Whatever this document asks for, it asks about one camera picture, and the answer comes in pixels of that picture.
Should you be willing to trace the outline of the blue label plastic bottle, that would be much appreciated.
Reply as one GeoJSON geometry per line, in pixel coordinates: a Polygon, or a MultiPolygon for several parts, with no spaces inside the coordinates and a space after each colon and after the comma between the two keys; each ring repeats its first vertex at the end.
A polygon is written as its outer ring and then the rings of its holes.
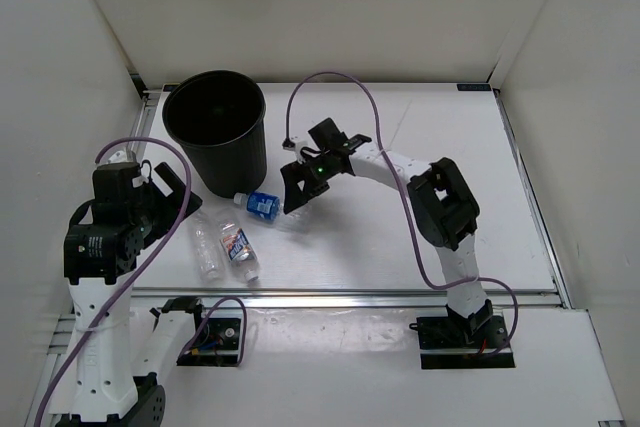
{"type": "Polygon", "coordinates": [[[278,196],[259,191],[249,194],[236,193],[233,202],[251,217],[280,231],[291,233],[308,231],[311,210],[307,205],[286,214],[284,203],[278,196]]]}

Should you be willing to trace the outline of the clear plastic bottle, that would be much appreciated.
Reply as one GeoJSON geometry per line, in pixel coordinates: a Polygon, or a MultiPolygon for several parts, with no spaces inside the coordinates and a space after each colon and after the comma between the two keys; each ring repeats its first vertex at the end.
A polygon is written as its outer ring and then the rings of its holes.
{"type": "Polygon", "coordinates": [[[190,240],[195,252],[198,270],[205,282],[222,278],[222,261],[210,218],[197,211],[190,217],[190,240]]]}

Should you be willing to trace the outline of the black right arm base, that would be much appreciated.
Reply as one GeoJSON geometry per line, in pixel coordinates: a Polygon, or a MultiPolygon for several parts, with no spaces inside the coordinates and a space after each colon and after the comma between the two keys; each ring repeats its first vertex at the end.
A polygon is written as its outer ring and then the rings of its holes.
{"type": "Polygon", "coordinates": [[[494,315],[470,338],[446,316],[418,317],[409,328],[417,334],[423,370],[516,367],[513,351],[505,346],[508,331],[502,315],[494,315]]]}

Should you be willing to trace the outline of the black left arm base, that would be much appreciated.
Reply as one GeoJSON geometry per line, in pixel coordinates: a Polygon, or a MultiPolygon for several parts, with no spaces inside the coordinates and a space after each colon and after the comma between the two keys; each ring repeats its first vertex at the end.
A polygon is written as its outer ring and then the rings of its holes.
{"type": "Polygon", "coordinates": [[[210,309],[197,305],[191,310],[195,334],[179,354],[177,365],[190,367],[239,367],[246,349],[248,312],[239,301],[240,314],[216,317],[223,298],[210,309]]]}

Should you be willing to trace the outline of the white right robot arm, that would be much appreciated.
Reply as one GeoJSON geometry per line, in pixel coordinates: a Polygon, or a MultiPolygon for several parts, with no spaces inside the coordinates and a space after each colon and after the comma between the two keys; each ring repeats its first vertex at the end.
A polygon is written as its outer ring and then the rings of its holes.
{"type": "Polygon", "coordinates": [[[427,164],[380,150],[365,135],[348,138],[342,132],[323,139],[316,150],[291,139],[283,142],[283,148],[296,155],[281,168],[286,214],[325,193],[328,181],[340,174],[397,190],[409,214],[411,239],[421,236],[440,260],[450,337],[470,347],[484,336],[493,307],[479,280],[475,255],[480,209],[453,160],[443,157],[427,164]]]}

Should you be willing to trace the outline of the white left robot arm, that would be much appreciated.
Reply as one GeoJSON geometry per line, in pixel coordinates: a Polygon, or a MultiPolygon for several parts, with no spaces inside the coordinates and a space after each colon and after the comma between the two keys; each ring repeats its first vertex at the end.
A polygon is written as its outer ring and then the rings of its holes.
{"type": "Polygon", "coordinates": [[[135,159],[98,166],[94,195],[69,221],[64,277],[74,304],[67,368],[75,382],[62,426],[158,426],[166,412],[163,382],[182,347],[206,342],[210,324],[195,297],[153,311],[150,333],[131,352],[132,279],[137,258],[162,245],[202,205],[166,163],[148,173],[135,159]]]}

